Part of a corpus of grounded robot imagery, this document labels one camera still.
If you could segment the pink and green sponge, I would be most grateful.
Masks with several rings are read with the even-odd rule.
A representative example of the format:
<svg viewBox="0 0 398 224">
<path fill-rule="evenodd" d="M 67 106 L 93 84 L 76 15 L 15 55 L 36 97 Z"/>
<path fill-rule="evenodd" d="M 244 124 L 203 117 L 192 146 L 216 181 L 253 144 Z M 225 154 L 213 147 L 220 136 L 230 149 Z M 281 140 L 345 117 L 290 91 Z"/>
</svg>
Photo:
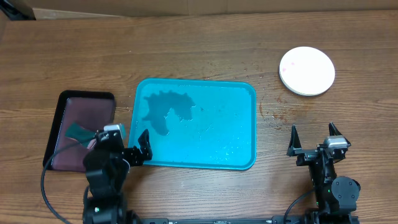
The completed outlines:
<svg viewBox="0 0 398 224">
<path fill-rule="evenodd" d="M 66 130 L 65 137 L 79 142 L 87 149 L 93 149 L 96 144 L 95 132 L 72 123 Z"/>
</svg>

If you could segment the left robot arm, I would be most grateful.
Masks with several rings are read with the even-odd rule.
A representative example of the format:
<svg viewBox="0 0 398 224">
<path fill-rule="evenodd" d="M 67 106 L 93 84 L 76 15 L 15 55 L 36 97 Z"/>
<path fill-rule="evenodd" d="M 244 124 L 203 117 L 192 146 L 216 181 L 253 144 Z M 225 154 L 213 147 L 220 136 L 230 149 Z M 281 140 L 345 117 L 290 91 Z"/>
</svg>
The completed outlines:
<svg viewBox="0 0 398 224">
<path fill-rule="evenodd" d="M 89 186 L 83 196 L 83 223 L 140 223 L 140 218 L 127 209 L 122 187 L 130 169 L 142 166 L 153 153 L 146 129 L 138 138 L 139 147 L 125 147 L 124 126 L 112 124 L 95 134 L 94 148 L 85 156 L 83 165 Z"/>
</svg>

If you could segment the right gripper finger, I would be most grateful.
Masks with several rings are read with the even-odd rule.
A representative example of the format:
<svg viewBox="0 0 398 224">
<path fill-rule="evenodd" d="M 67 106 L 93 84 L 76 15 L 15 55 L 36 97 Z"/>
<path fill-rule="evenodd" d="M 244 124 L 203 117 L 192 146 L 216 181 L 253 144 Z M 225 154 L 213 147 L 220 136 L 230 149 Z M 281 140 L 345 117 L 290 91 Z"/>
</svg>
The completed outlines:
<svg viewBox="0 0 398 224">
<path fill-rule="evenodd" d="M 330 122 L 330 123 L 329 123 L 328 129 L 329 129 L 329 135 L 330 135 L 330 136 L 341 136 L 341 133 L 340 133 L 339 130 L 336 128 L 336 126 L 334 125 L 333 122 Z"/>
<path fill-rule="evenodd" d="M 298 136 L 297 128 L 293 124 L 292 129 L 291 129 L 291 136 L 290 136 L 290 143 L 289 143 L 289 151 L 296 151 L 296 150 L 302 150 L 302 146 L 300 143 L 300 139 Z"/>
</svg>

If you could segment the white plate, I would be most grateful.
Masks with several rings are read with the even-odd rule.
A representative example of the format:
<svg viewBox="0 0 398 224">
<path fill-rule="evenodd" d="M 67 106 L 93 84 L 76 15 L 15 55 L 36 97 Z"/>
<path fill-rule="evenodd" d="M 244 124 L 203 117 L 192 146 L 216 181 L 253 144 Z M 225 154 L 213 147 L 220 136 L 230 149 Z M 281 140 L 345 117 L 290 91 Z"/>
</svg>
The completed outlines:
<svg viewBox="0 0 398 224">
<path fill-rule="evenodd" d="M 335 81 L 335 67 L 321 50 L 296 47 L 281 58 L 279 76 L 282 83 L 295 94 L 317 96 L 332 86 Z"/>
</svg>

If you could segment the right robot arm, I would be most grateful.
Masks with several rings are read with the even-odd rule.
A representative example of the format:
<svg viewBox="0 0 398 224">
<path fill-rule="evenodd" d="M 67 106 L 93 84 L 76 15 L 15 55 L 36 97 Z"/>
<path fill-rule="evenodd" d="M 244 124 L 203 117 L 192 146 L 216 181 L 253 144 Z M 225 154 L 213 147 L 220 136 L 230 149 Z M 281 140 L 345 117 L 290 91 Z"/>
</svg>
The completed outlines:
<svg viewBox="0 0 398 224">
<path fill-rule="evenodd" d="M 346 158 L 351 143 L 338 131 L 333 123 L 328 125 L 329 136 L 315 149 L 303 149 L 296 126 L 291 129 L 287 150 L 289 157 L 296 157 L 297 166 L 307 166 L 313 189 L 292 202 L 283 216 L 284 223 L 358 223 L 356 210 L 361 186 L 356 180 L 337 176 L 335 164 Z M 315 194 L 317 208 L 308 209 L 300 218 L 289 215 L 299 201 Z"/>
</svg>

